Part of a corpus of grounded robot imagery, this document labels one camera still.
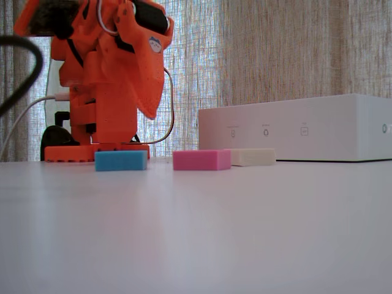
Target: button icon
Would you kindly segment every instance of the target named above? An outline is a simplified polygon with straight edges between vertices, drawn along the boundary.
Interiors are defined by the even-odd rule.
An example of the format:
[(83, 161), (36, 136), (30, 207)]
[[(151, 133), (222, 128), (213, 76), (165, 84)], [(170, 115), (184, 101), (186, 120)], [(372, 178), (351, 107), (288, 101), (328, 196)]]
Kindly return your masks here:
[(308, 136), (309, 135), (309, 130), (307, 127), (302, 127), (301, 128), (301, 136)]

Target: blue block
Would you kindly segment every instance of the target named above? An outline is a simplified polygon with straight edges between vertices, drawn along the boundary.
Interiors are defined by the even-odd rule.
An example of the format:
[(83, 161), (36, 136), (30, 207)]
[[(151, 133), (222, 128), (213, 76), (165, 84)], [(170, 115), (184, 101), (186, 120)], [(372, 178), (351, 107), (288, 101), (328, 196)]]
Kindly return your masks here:
[(99, 151), (95, 153), (96, 171), (145, 170), (147, 151)]

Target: orange robot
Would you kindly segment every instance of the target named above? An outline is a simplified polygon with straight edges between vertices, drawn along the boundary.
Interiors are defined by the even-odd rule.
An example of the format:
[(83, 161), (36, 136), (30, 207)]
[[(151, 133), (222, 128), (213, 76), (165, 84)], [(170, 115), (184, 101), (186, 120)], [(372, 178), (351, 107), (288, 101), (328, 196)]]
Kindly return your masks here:
[(137, 109), (150, 119), (157, 115), (173, 28), (165, 9), (150, 0), (29, 0), (14, 30), (53, 37), (51, 57), (64, 61), (60, 84), (70, 88), (71, 135), (48, 141), (55, 137), (49, 127), (41, 159), (83, 162), (99, 150), (149, 150), (130, 142)]

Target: black object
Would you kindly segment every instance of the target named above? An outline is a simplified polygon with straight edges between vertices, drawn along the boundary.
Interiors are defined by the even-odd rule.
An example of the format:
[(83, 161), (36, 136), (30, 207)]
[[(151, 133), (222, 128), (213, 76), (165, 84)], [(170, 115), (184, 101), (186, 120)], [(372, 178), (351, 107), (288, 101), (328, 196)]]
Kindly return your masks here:
[(45, 161), (45, 148), (47, 146), (79, 146), (80, 143), (72, 138), (71, 134), (60, 126), (47, 127), (41, 140), (41, 161)]
[(142, 1), (133, 2), (136, 7), (135, 20), (140, 26), (162, 35), (166, 33), (168, 23), (163, 11)]
[(97, 132), (97, 124), (87, 124), (86, 133), (93, 134)]
[(131, 142), (139, 142), (140, 143), (140, 139), (137, 134), (135, 134), (134, 138), (131, 139)]
[(83, 13), (82, 13), (83, 19), (87, 19), (89, 7), (90, 7), (90, 0), (87, 2), (85, 9), (83, 9)]
[(69, 121), (70, 114), (69, 111), (57, 111), (55, 113), (55, 125), (62, 127), (63, 121)]
[(120, 35), (117, 35), (117, 36), (115, 37), (115, 42), (116, 42), (117, 47), (118, 47), (119, 49), (122, 49), (122, 50), (125, 50), (125, 51), (128, 51), (128, 52), (131, 52), (131, 53), (135, 53), (134, 47), (133, 47), (131, 44), (125, 43), (125, 42), (121, 39)]
[(40, 0), (29, 22), (30, 34), (68, 39), (74, 33), (72, 22), (79, 7), (78, 0)]
[(73, 40), (72, 39), (67, 39), (67, 43), (68, 43), (69, 48), (71, 49), (72, 54), (75, 56), (76, 60), (80, 64), (80, 66), (83, 67), (83, 59), (81, 58), (78, 50), (76, 49)]
[(13, 107), (37, 80), (43, 66), (42, 53), (39, 48), (30, 40), (18, 36), (0, 36), (0, 46), (17, 46), (29, 50), (36, 57), (36, 65), (30, 76), (12, 93), (12, 95), (0, 105), (0, 117)]

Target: white cable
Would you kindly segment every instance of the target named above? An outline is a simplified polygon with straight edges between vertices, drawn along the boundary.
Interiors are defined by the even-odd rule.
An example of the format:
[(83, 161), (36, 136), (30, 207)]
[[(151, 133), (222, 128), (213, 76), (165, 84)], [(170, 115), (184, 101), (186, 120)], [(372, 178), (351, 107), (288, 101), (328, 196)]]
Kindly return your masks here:
[(27, 113), (27, 111), (33, 107), (35, 104), (41, 102), (41, 101), (45, 101), (45, 100), (57, 100), (57, 101), (67, 101), (69, 100), (69, 93), (59, 93), (56, 94), (55, 96), (46, 96), (40, 99), (37, 99), (33, 102), (31, 102), (24, 110), (23, 112), (18, 116), (17, 120), (14, 122), (10, 132), (8, 133), (8, 136), (6, 137), (6, 139), (4, 140), (4, 143), (2, 145), (1, 148), (1, 152), (0, 152), (0, 160), (3, 158), (4, 153), (6, 152), (7, 149), (7, 145), (9, 140), (11, 139), (11, 136), (13, 134), (13, 132), (15, 131), (15, 129), (17, 128), (18, 123), (21, 121), (21, 119), (24, 117), (24, 115)]
[(102, 0), (98, 0), (97, 1), (97, 18), (98, 18), (98, 22), (99, 22), (100, 27), (105, 32), (107, 32), (111, 36), (117, 36), (118, 35), (118, 31), (112, 31), (111, 29), (108, 29), (105, 26), (104, 21), (102, 20)]

